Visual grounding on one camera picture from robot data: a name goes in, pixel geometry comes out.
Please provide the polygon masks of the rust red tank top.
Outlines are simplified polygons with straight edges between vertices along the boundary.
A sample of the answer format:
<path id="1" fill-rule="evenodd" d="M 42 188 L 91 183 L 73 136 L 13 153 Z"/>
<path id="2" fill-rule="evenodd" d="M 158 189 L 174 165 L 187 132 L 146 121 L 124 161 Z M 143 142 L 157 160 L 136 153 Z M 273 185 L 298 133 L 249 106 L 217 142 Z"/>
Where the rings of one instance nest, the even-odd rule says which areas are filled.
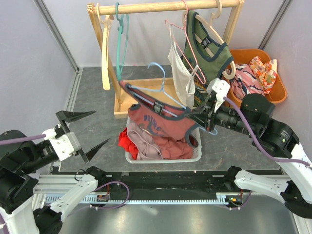
<path id="1" fill-rule="evenodd" d="M 128 109 L 131 123 L 127 126 L 128 138 L 136 145 L 135 160 L 188 160 L 198 147 L 198 140 L 192 132 L 199 125 L 186 114 L 188 107 L 168 105 L 120 81 L 121 88 L 136 104 Z"/>

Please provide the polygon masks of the white plastic basket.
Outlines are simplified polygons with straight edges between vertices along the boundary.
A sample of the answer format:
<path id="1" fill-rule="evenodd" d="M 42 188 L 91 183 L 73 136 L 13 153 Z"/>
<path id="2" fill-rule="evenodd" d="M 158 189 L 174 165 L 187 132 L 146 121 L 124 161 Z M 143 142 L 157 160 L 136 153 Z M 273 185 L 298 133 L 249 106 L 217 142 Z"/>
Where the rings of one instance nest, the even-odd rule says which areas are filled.
<path id="1" fill-rule="evenodd" d="M 132 164 L 196 162 L 201 158 L 202 146 L 198 129 L 192 131 L 190 135 L 190 140 L 193 146 L 190 146 L 184 138 L 180 140 L 175 140 L 172 137 L 154 136 L 146 129 L 143 130 L 145 130 L 152 136 L 154 143 L 161 150 L 163 160 L 133 160 L 131 155 L 128 152 L 125 152 L 125 157 L 127 161 Z"/>

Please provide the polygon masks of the light blue hanger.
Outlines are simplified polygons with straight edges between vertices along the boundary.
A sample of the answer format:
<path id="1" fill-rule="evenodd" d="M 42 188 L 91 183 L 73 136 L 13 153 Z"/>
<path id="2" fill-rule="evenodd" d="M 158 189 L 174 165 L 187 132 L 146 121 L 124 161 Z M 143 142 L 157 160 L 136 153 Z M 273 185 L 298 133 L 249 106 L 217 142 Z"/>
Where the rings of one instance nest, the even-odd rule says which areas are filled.
<path id="1" fill-rule="evenodd" d="M 154 136 L 187 139 L 195 129 L 203 130 L 194 120 L 185 117 L 191 109 L 165 91 L 166 73 L 161 65 L 152 62 L 163 72 L 161 86 L 151 89 L 121 80 L 119 85 L 136 103 L 128 109 L 128 117 Z"/>

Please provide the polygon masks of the mauve pink tank top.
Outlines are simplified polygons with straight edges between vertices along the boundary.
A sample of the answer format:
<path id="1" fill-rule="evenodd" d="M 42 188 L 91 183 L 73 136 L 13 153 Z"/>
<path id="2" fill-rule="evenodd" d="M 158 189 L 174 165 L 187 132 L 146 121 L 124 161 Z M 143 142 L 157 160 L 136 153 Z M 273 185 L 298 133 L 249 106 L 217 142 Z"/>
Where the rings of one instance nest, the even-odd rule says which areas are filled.
<path id="1" fill-rule="evenodd" d="M 161 150 L 152 136 L 134 122 L 127 124 L 127 136 L 137 148 L 136 160 L 163 160 Z"/>

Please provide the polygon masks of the teal plastic hanger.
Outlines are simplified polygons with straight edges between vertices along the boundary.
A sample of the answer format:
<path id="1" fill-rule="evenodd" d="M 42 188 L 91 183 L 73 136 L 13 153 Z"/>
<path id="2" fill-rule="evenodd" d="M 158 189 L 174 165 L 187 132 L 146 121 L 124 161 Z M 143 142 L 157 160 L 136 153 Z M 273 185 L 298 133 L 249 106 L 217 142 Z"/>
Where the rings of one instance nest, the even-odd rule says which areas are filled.
<path id="1" fill-rule="evenodd" d="M 129 15 L 128 14 L 120 14 L 119 7 L 120 3 L 117 2 L 115 4 L 115 16 L 119 23 L 118 30 L 118 38 L 117 38 L 117 56 L 116 56 L 116 76 L 117 80 L 120 81 L 122 78 L 122 71 L 125 63 L 125 57 L 127 52 L 128 45 L 128 35 L 129 35 Z M 123 54 L 121 55 L 121 46 L 122 46 L 122 37 L 124 35 L 124 48 Z"/>

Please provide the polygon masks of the beige wooden hanger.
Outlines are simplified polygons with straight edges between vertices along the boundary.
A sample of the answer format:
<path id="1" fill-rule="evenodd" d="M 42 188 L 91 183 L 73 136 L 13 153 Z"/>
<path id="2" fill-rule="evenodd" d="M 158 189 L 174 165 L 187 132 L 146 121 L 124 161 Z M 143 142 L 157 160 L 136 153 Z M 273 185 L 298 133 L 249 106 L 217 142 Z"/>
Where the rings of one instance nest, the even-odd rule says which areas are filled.
<path id="1" fill-rule="evenodd" d="M 111 29 L 112 21 L 114 17 L 112 15 L 106 15 L 105 20 L 102 20 L 99 14 L 100 4 L 96 4 L 97 17 L 101 24 L 103 24 L 103 38 L 102 38 L 102 50 L 101 50 L 101 76 L 102 76 L 102 85 L 103 89 L 108 91 L 110 90 L 110 82 L 109 82 L 109 34 Z"/>

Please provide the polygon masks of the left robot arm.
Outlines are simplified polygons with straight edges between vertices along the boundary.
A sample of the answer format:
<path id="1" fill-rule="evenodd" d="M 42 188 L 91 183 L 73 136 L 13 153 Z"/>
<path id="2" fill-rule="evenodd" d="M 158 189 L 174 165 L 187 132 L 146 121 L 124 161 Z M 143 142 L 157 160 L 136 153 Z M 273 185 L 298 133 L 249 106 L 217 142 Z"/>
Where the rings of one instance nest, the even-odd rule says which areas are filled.
<path id="1" fill-rule="evenodd" d="M 50 205 L 33 209 L 34 188 L 31 177 L 38 169 L 80 155 L 90 162 L 105 141 L 85 153 L 68 124 L 94 112 L 59 111 L 59 124 L 41 135 L 26 136 L 10 130 L 0 136 L 0 222 L 6 234 L 58 234 L 70 212 L 93 191 L 107 186 L 106 172 L 92 166 L 64 196 Z"/>

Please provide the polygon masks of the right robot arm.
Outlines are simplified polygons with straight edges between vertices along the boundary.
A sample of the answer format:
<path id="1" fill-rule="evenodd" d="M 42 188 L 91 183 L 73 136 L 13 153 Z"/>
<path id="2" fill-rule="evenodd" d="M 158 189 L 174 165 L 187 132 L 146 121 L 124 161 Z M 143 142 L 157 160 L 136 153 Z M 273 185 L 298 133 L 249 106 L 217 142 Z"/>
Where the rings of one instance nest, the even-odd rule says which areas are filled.
<path id="1" fill-rule="evenodd" d="M 217 185 L 229 192 L 238 188 L 274 198 L 293 214 L 312 217 L 312 162 L 291 127 L 272 118 L 275 105 L 260 94 L 246 95 L 240 106 L 229 98 L 231 105 L 217 107 L 216 96 L 193 109 L 186 117 L 207 130 L 216 125 L 248 135 L 252 145 L 276 162 L 289 176 L 288 181 L 269 179 L 232 166 Z"/>

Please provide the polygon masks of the white tank top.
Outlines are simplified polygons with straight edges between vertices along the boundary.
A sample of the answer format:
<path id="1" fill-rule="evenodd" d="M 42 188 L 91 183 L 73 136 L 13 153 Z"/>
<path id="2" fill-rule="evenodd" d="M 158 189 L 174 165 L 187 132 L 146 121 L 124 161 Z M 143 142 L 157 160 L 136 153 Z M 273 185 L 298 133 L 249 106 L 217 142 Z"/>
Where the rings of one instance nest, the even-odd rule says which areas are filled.
<path id="1" fill-rule="evenodd" d="M 191 76 L 191 73 L 185 67 L 182 59 L 177 52 L 176 42 L 174 40 L 174 34 L 171 26 L 169 27 L 169 34 L 171 39 L 171 48 L 167 58 L 172 68 L 175 92 L 180 102 L 184 106 L 192 108 L 194 105 L 195 93 L 193 76 Z"/>

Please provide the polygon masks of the green printed tank top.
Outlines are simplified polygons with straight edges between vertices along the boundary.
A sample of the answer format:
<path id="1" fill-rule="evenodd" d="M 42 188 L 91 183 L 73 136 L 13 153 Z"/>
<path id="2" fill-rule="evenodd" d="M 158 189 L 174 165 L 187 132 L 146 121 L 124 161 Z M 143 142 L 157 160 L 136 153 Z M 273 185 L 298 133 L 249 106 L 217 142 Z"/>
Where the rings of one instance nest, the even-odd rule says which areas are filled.
<path id="1" fill-rule="evenodd" d="M 189 72 L 192 72 L 196 65 L 199 66 L 194 76 L 194 107 L 202 104 L 208 95 L 206 89 L 209 83 L 215 78 L 221 78 L 222 73 L 234 60 L 227 43 L 215 41 L 198 17 L 198 12 L 188 11 L 186 19 L 188 38 L 181 56 Z"/>

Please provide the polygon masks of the pink patterned cloth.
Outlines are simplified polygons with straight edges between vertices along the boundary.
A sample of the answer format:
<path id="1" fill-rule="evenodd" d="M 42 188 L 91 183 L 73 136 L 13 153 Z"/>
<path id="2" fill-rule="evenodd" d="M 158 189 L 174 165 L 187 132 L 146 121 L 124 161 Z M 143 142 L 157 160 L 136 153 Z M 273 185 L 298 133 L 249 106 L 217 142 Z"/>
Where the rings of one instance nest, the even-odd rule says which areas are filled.
<path id="1" fill-rule="evenodd" d="M 247 94 L 264 95 L 264 90 L 259 80 L 254 76 L 253 71 L 247 64 L 235 64 L 236 73 L 230 80 L 233 94 L 242 100 Z"/>

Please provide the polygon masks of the orange floral cloth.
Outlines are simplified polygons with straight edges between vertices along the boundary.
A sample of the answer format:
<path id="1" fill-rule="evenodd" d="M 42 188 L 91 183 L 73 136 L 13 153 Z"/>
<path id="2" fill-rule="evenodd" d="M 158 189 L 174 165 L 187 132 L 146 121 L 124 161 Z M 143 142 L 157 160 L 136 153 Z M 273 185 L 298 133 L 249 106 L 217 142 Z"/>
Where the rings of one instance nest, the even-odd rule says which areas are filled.
<path id="1" fill-rule="evenodd" d="M 263 63 L 261 58 L 256 56 L 249 62 L 249 67 L 262 85 L 264 93 L 270 93 L 277 78 L 277 60 Z"/>

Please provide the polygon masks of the orange plastic bin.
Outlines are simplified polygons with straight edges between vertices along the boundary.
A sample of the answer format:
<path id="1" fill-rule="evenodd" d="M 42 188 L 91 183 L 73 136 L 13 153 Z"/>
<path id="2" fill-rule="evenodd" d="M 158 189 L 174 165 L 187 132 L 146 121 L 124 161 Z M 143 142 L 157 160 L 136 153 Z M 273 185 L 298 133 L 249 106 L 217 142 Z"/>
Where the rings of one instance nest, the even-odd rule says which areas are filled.
<path id="1" fill-rule="evenodd" d="M 270 58 L 270 56 L 266 52 L 260 49 L 233 49 L 231 50 L 231 54 L 234 58 L 234 64 L 238 65 L 242 64 L 249 65 L 251 59 L 253 59 L 256 56 L 259 56 L 263 63 L 272 60 L 272 58 Z M 233 94 L 231 88 L 227 94 L 227 97 L 231 99 L 237 106 L 240 106 L 242 103 L 242 100 L 238 99 Z M 264 93 L 264 97 L 273 104 L 282 103 L 286 99 L 287 91 L 279 74 L 277 74 L 276 82 L 272 90 L 268 94 Z"/>

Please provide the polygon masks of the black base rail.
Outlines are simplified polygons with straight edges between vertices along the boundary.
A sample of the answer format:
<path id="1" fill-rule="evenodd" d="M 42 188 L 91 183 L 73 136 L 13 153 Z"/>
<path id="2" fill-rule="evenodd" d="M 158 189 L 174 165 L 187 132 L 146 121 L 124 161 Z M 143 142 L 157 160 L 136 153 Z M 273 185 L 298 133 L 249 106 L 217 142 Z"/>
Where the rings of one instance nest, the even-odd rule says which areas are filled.
<path id="1" fill-rule="evenodd" d="M 100 185 L 110 181 L 125 183 L 129 199 L 212 199 L 217 193 L 248 193 L 230 179 L 225 171 L 108 172 Z"/>

